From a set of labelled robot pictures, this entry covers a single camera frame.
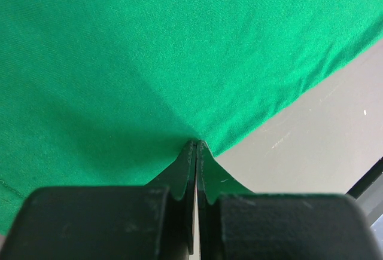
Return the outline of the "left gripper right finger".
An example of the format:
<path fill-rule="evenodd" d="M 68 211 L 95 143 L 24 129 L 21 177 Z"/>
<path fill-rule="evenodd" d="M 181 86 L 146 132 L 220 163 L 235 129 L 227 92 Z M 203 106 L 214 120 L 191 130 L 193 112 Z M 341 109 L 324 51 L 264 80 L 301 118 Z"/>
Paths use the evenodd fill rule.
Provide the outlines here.
<path fill-rule="evenodd" d="M 344 194 L 255 193 L 196 147 L 202 259 L 381 259 L 367 220 Z"/>

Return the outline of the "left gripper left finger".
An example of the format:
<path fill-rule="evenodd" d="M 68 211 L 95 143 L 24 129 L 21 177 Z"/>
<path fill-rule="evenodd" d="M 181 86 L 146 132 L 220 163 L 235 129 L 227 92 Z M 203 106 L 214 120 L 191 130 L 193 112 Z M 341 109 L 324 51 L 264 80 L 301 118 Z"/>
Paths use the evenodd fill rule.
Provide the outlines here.
<path fill-rule="evenodd" d="M 196 143 L 143 186 L 53 186 L 23 203 L 2 259 L 188 259 Z"/>

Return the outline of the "green t-shirt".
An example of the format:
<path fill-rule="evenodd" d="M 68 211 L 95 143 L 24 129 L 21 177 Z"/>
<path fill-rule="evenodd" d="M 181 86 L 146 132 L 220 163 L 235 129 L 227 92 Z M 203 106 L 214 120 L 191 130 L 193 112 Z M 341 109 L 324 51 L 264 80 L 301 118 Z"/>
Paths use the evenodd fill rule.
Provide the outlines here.
<path fill-rule="evenodd" d="M 382 0 L 1 0 L 1 234 L 45 186 L 219 155 L 382 37 Z"/>

